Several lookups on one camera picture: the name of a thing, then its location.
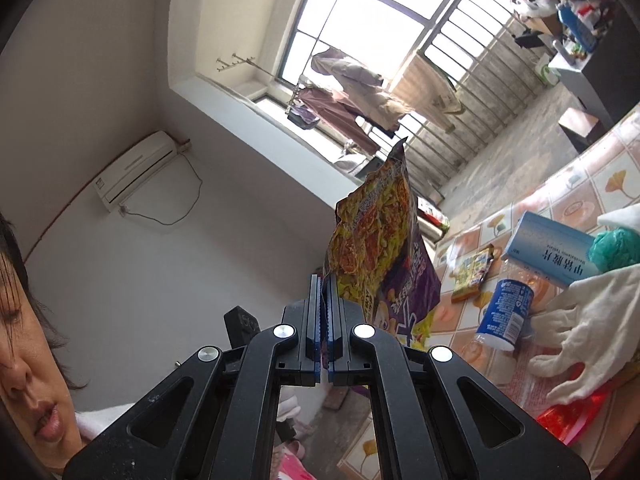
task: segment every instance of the woman's eye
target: woman's eye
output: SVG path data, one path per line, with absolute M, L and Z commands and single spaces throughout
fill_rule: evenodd
M 2 321 L 4 324 L 12 324 L 20 319 L 20 309 L 9 310 L 2 313 Z

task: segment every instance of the woman's nose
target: woman's nose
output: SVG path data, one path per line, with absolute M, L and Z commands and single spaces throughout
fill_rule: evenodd
M 0 384 L 12 399 L 17 399 L 25 391 L 30 373 L 29 365 L 18 356 L 0 362 Z

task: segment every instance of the concrete floor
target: concrete floor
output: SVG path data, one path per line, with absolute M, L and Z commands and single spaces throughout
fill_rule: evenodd
M 311 422 L 315 433 L 303 440 L 306 456 L 302 463 L 318 480 L 349 480 L 338 468 L 338 460 L 356 438 L 371 411 L 369 399 L 350 391 L 340 410 L 322 408 Z
M 578 100 L 562 85 L 546 89 L 440 192 L 452 234 L 473 227 L 571 162 L 577 152 L 558 126 Z

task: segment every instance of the plastic bottle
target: plastic bottle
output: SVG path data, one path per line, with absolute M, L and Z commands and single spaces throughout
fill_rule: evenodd
M 527 314 L 533 290 L 521 281 L 523 271 L 505 262 L 491 301 L 481 312 L 482 319 L 474 338 L 462 350 L 461 357 L 476 369 L 484 369 L 493 355 L 487 378 L 496 385 L 513 378 L 516 359 L 514 344 L 520 332 L 527 332 Z
M 574 14 L 566 0 L 562 0 L 558 5 L 558 17 L 569 28 L 574 35 L 575 41 L 580 43 L 584 50 L 591 53 L 596 49 L 598 40 L 591 33 L 589 27 Z

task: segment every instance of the metal screw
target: metal screw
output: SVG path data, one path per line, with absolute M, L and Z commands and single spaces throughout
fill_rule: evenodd
M 431 349 L 431 357 L 436 359 L 436 361 L 446 363 L 447 361 L 451 361 L 453 352 L 446 346 L 436 346 L 435 348 Z
M 362 324 L 353 329 L 353 333 L 362 339 L 369 339 L 376 333 L 376 329 L 371 325 Z
M 218 358 L 218 349 L 213 346 L 205 346 L 201 348 L 198 352 L 198 359 L 208 363 L 209 361 L 213 361 Z
M 273 329 L 273 335 L 281 339 L 291 337 L 296 330 L 291 325 L 278 325 Z

